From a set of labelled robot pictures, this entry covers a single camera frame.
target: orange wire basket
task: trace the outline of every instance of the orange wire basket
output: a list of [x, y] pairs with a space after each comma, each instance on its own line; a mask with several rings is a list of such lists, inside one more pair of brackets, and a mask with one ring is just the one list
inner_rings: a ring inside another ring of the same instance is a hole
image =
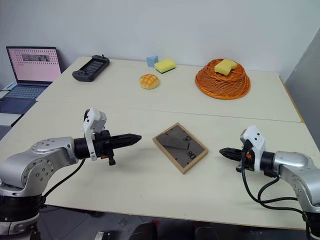
[[206, 95], [216, 99], [238, 99], [246, 95], [251, 87], [245, 69], [238, 63], [228, 76], [215, 72], [215, 65], [223, 59], [214, 59], [195, 76], [195, 84]]

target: wooden picture frame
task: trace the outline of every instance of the wooden picture frame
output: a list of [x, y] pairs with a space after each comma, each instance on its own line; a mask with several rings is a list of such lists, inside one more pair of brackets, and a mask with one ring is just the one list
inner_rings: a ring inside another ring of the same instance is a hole
[[[197, 156], [195, 157], [190, 163], [187, 164], [187, 166], [182, 167], [181, 164], [167, 151], [167, 149], [157, 140], [157, 137], [161, 134], [166, 134], [168, 131], [173, 129], [174, 127], [180, 127], [188, 136], [190, 136], [198, 145], [200, 145], [204, 150]], [[180, 123], [176, 123], [169, 127], [168, 129], [164, 130], [154, 138], [152, 138], [153, 142], [155, 145], [158, 146], [158, 148], [167, 156], [168, 159], [179, 169], [179, 171], [182, 174], [185, 174], [188, 172], [194, 165], [196, 165], [204, 156], [208, 154], [208, 149], [205, 145], [203, 145], [193, 134], [191, 134], [187, 129], [185, 129]]]

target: black cable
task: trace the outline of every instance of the black cable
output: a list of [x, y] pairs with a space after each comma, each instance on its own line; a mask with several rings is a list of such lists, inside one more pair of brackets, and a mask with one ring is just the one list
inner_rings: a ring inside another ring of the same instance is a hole
[[256, 203], [262, 205], [263, 207], [267, 208], [267, 209], [272, 209], [272, 210], [288, 210], [288, 211], [294, 211], [294, 212], [297, 212], [297, 213], [300, 213], [302, 216], [304, 216], [304, 212], [297, 209], [297, 208], [294, 208], [294, 207], [276, 207], [276, 206], [269, 206], [269, 205], [265, 205], [264, 201], [261, 201], [259, 199], [256, 199], [250, 189], [249, 189], [249, 186], [248, 186], [248, 183], [247, 183], [247, 179], [246, 179], [246, 173], [245, 173], [245, 160], [246, 160], [246, 152], [247, 152], [247, 148], [248, 146], [246, 146], [246, 144], [244, 145], [244, 148], [241, 152], [241, 174], [242, 174], [242, 180], [243, 180], [243, 184], [244, 184], [244, 187], [245, 187], [245, 190], [246, 192], [248, 193], [248, 195], [250, 196], [250, 198], [252, 198], [252, 200], [254, 200]]
[[258, 200], [263, 202], [264, 204], [269, 204], [269, 203], [274, 203], [274, 202], [278, 202], [278, 201], [284, 201], [284, 200], [294, 200], [294, 201], [298, 201], [298, 199], [296, 197], [291, 197], [291, 196], [287, 196], [287, 197], [278, 197], [278, 198], [273, 198], [273, 199], [269, 199], [269, 200], [261, 200], [261, 195], [264, 192], [264, 190], [266, 190], [268, 187], [270, 187], [271, 185], [277, 183], [280, 180], [279, 176], [276, 176], [276, 179], [268, 182], [266, 185], [264, 185], [259, 193], [258, 193]]
[[44, 195], [43, 197], [46, 198], [53, 190], [55, 190], [57, 187], [59, 187], [61, 184], [63, 184], [65, 181], [67, 181], [69, 178], [71, 178], [73, 175], [76, 174], [80, 170], [80, 168], [83, 166], [85, 163], [85, 159], [82, 159], [80, 165], [74, 170], [72, 173], [70, 173], [68, 176], [66, 176], [64, 179], [62, 179], [60, 182], [58, 182], [56, 185], [54, 185], [52, 188], [50, 188]]

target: gray wall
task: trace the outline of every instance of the gray wall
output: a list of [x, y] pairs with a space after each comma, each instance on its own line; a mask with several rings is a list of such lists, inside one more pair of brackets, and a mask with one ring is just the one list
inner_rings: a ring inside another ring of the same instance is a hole
[[178, 64], [230, 58], [286, 80], [320, 26], [320, 0], [0, 0], [0, 87], [15, 80], [5, 46]]
[[320, 149], [320, 29], [286, 82]]

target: blue foam cube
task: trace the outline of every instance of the blue foam cube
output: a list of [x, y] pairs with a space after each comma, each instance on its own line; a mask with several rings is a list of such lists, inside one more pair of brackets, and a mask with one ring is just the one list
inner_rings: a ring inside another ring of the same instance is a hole
[[146, 64], [149, 66], [149, 67], [155, 67], [155, 63], [158, 62], [158, 56], [149, 56], [146, 58]]

